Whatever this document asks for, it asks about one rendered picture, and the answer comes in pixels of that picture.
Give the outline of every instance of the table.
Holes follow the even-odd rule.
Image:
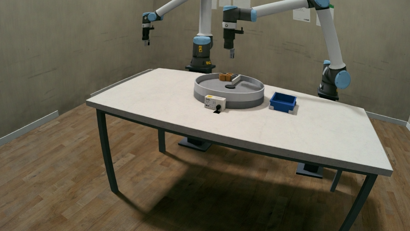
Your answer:
[[[159,151],[165,132],[274,158],[336,169],[331,191],[343,171],[366,175],[350,212],[340,227],[352,226],[378,175],[391,176],[392,166],[362,108],[265,85],[264,103],[220,114],[196,100],[196,72],[155,69],[86,101],[96,108],[101,148],[111,191],[118,192],[105,115],[158,129]],[[295,115],[268,109],[275,92],[297,97]]]

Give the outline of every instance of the wooden floor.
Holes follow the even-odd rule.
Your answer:
[[[378,177],[351,230],[410,231],[410,131],[371,119],[394,168]],[[120,193],[110,191],[95,109],[81,105],[0,147],[0,230],[338,230],[364,181],[335,170],[213,145],[107,116]]]

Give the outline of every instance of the metal table frame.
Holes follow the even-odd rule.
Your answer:
[[[247,148],[240,148],[240,147],[236,147],[236,146],[232,146],[229,144],[223,144],[223,143],[219,143],[219,142],[215,142],[215,141],[210,141],[210,140],[205,140],[202,138],[198,138],[198,137],[193,137],[191,135],[188,134],[182,134],[180,132],[175,132],[175,131],[171,131],[168,129],[163,129],[151,124],[147,124],[147,123],[143,123],[140,121],[136,121],[133,119],[129,119],[120,115],[115,115],[109,112],[105,112],[102,110],[97,109],[97,121],[98,121],[98,130],[100,133],[100,141],[101,141],[101,149],[102,149],[102,153],[103,153],[103,157],[104,157],[104,163],[105,163],[105,169],[107,171],[107,176],[108,176],[108,181],[110,183],[110,187],[111,187],[111,191],[114,193],[118,192],[118,185],[117,185],[117,180],[115,178],[115,173],[114,173],[114,167],[112,165],[112,159],[111,159],[111,150],[110,150],[110,144],[108,141],[108,133],[107,133],[107,124],[106,124],[106,120],[105,120],[105,115],[110,115],[110,116],[114,116],[117,118],[121,118],[124,120],[128,120],[134,123],[138,123],[144,126],[148,126],[148,127],[152,127],[158,130],[158,145],[159,145],[159,151],[164,153],[165,152],[165,132],[169,132],[169,133],[173,133],[173,134],[177,134],[180,136],[184,136],[184,137],[188,137],[188,138],[194,138],[196,140],[200,140],[200,141],[205,141],[205,142],[209,142],[209,143],[213,143],[216,145],[220,145],[220,146],[224,146],[224,147],[228,147],[228,148],[233,148],[233,149],[238,149],[238,150],[242,150],[245,152],[250,152],[250,153],[255,153],[255,154],[259,154],[259,155],[266,155],[269,157],[274,157],[274,158],[279,158],[279,159],[285,159],[285,160],[290,160],[290,161],[295,161],[295,162],[301,162],[301,163],[305,163],[305,164],[312,164],[312,165],[318,165],[317,163],[313,163],[313,162],[308,162],[308,161],[304,161],[304,160],[300,160],[300,159],[295,159],[295,158],[288,158],[288,157],[283,157],[283,156],[279,156],[279,155],[273,155],[273,154],[269,154],[269,153],[264,153],[264,152],[259,152],[259,151],[255,151],[255,150],[251,150],[251,149],[247,149]],[[330,168],[330,169],[336,169],[337,172],[334,176],[333,179],[333,183],[331,185],[330,191],[334,192],[336,189],[336,186],[339,182],[340,176],[342,175],[343,171],[346,172],[352,172],[352,173],[358,173],[358,174],[362,174],[362,175],[366,175],[366,179],[356,197],[356,200],[354,201],[349,213],[347,214],[347,217],[345,218],[345,221],[343,222],[342,226],[340,227],[339,231],[348,231],[351,226],[353,225],[354,221],[357,218],[357,215],[359,214],[360,210],[362,209],[368,195],[370,194],[370,191],[376,181],[376,178],[378,175],[376,174],[372,174],[372,173],[366,173],[366,172],[360,172],[360,171],[355,171],[355,170],[349,170],[349,169],[343,169],[343,168],[338,168],[338,167],[334,167],[334,166],[330,166],[330,165],[321,165],[322,167],[326,167],[326,168]]]

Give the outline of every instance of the white tabletop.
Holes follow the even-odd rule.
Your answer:
[[[362,108],[265,85],[265,101],[220,114],[194,98],[200,73],[156,69],[86,101],[88,106],[241,148],[391,176],[392,166]],[[296,115],[270,110],[275,92],[296,96]]]

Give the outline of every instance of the gray circular tray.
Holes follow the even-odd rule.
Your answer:
[[[205,102],[205,96],[214,95],[227,99],[226,108],[246,109],[263,103],[265,86],[262,82],[249,76],[241,75],[241,80],[234,89],[225,85],[230,81],[220,81],[219,73],[206,74],[195,80],[194,97]]]

